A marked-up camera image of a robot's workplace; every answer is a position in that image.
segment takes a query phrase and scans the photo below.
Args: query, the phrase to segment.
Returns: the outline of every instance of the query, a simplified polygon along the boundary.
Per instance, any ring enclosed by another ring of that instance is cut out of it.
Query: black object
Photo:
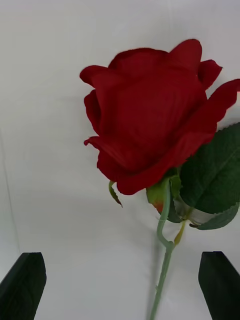
[[[240,320],[240,275],[221,251],[202,253],[198,281],[212,320]]]
[[[33,320],[46,281],[42,254],[23,253],[0,284],[0,320]]]

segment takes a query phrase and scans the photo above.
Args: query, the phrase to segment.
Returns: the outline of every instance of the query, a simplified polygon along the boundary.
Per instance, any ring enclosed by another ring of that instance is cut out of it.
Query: rose bloom
[[[86,67],[80,78],[95,88],[84,99],[99,150],[97,167],[125,195],[150,187],[209,143],[237,100],[240,79],[206,89],[221,67],[201,62],[198,40],[171,52],[138,48],[117,54],[108,67]]]

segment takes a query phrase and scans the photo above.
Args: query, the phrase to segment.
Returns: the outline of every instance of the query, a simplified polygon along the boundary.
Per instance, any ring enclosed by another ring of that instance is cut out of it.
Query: red petal
[[[206,60],[200,63],[198,68],[198,78],[207,90],[217,79],[222,67],[216,64],[214,60]]]
[[[101,109],[96,96],[96,90],[92,90],[90,94],[84,98],[84,104],[86,107],[86,115],[90,120],[93,129],[99,135],[100,134],[100,120]]]
[[[120,52],[109,65],[131,77],[139,77],[156,69],[167,52],[150,48],[138,48]]]
[[[106,152],[101,150],[98,155],[97,165],[98,169],[111,181],[118,181],[126,177],[129,173],[114,161]]]
[[[121,137],[131,149],[141,150],[149,166],[168,149],[179,124],[205,101],[205,91],[192,72],[168,68],[118,89],[108,103],[115,108],[106,112],[104,120],[112,126],[112,139]],[[135,161],[140,163],[138,153]]]
[[[80,78],[89,85],[96,88],[96,97],[101,110],[101,124],[102,132],[109,130],[110,123],[105,123],[105,114],[111,117],[112,109],[115,106],[114,98],[110,89],[125,84],[127,82],[126,75],[121,74],[117,70],[108,69],[106,67],[92,65],[83,69],[80,73]]]
[[[124,195],[133,195],[137,191],[154,185],[168,169],[182,165],[202,144],[209,141],[210,136],[199,132],[185,134],[156,164],[138,174],[120,178],[117,181],[119,192]]]
[[[226,111],[237,101],[240,91],[240,79],[222,84],[176,133],[181,137],[187,132],[206,132],[214,135],[217,123],[225,116]]]
[[[145,168],[151,160],[149,154],[144,153],[143,148],[118,136],[91,136],[84,144],[91,144],[96,149],[104,151],[128,172],[136,172]]]
[[[196,39],[185,40],[168,55],[168,60],[177,61],[181,66],[198,73],[202,56],[202,46]]]
[[[82,79],[83,82],[86,84],[94,87],[93,84],[93,77],[97,76],[98,74],[101,74],[108,68],[100,65],[90,65],[84,68],[81,73],[80,73],[80,78]]]

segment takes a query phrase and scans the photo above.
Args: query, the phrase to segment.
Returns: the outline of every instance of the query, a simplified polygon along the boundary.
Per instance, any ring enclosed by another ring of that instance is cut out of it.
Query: artificial rose
[[[92,65],[80,78],[95,88],[84,99],[98,136],[97,167],[125,195],[157,183],[213,138],[217,122],[237,99],[240,79],[205,90],[221,67],[201,61],[198,40],[171,52],[138,48],[119,53],[108,67]]]

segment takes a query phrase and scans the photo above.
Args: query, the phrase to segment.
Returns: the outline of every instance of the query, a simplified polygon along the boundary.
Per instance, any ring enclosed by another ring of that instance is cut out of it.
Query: white backdrop
[[[43,253],[48,278],[36,320],[147,320],[159,277],[157,213],[143,191],[121,196],[121,209],[96,169],[98,152],[83,145],[93,134],[83,104],[91,88],[79,72],[122,50],[170,50],[197,38],[203,59],[224,67],[219,86],[240,77],[239,12],[238,0],[0,1],[0,128],[17,228],[1,201],[9,233],[0,267],[14,262],[17,238],[21,252]],[[235,106],[225,123],[237,120]],[[202,251],[221,250],[240,270],[239,243],[240,216],[215,231],[188,227],[158,319],[210,320],[198,284]]]

